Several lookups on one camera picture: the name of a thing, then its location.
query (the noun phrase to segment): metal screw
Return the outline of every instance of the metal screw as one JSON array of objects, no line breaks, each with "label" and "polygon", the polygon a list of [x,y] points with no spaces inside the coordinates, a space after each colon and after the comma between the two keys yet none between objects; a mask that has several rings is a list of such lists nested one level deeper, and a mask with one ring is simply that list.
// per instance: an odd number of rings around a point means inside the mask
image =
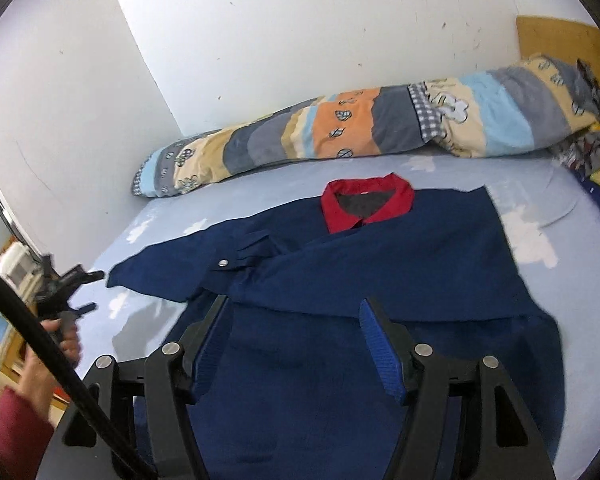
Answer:
[{"label": "metal screw", "polygon": [[423,357],[429,357],[433,354],[433,348],[426,343],[420,343],[416,345],[415,348],[416,354],[421,355]]},{"label": "metal screw", "polygon": [[499,364],[498,360],[492,355],[485,355],[482,362],[487,368],[497,368]]},{"label": "metal screw", "polygon": [[180,350],[178,343],[167,343],[162,347],[162,353],[165,355],[173,355]]},{"label": "metal screw", "polygon": [[113,362],[110,355],[101,355],[96,359],[96,368],[106,368]]}]

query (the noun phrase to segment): red collar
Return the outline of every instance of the red collar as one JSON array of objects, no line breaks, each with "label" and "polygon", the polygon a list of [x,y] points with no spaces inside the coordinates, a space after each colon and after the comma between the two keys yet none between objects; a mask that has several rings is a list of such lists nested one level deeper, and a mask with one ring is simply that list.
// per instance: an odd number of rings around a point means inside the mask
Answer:
[{"label": "red collar", "polygon": [[[347,213],[340,207],[336,199],[336,194],[356,195],[371,191],[391,190],[395,191],[392,197],[368,218],[360,218]],[[334,180],[328,183],[324,189],[320,197],[320,206],[324,220],[327,222],[327,228],[332,234],[351,229],[359,224],[379,222],[403,215],[410,211],[414,196],[415,191],[411,184],[395,173],[389,173],[387,176],[377,178]]]}]

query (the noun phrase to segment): black cable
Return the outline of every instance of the black cable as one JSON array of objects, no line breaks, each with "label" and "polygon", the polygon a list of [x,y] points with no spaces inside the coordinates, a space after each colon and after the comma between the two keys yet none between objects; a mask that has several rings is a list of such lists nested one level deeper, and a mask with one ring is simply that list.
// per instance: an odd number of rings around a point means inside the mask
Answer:
[{"label": "black cable", "polygon": [[120,435],[100,409],[71,363],[64,357],[50,335],[40,326],[18,295],[0,277],[0,312],[25,339],[46,368],[71,397],[72,403],[111,450],[141,479],[157,480],[157,473]]}]

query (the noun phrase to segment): maroon sleeve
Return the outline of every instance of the maroon sleeve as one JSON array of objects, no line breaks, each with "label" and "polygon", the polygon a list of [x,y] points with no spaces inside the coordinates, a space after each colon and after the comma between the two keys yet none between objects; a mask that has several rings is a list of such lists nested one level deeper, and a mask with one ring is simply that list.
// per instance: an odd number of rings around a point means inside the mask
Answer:
[{"label": "maroon sleeve", "polygon": [[0,462],[14,480],[35,480],[54,427],[10,388],[0,396]]}]

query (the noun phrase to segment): bed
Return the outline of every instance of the bed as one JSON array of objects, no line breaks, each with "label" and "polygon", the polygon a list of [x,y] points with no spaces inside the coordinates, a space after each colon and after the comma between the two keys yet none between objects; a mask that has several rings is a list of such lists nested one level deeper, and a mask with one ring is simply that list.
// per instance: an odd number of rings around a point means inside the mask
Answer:
[{"label": "bed", "polygon": [[[489,190],[528,290],[560,328],[566,410],[554,467],[559,480],[578,478],[600,448],[600,213],[546,151],[462,159],[426,146],[403,155],[302,162],[245,174],[185,196],[152,200],[94,267],[108,271],[147,245],[316,196],[337,178],[392,171],[416,189]],[[81,377],[101,354],[123,361],[151,353],[185,307],[106,288],[104,282],[83,287],[73,298],[74,304],[88,301],[100,308],[80,321]]]}]

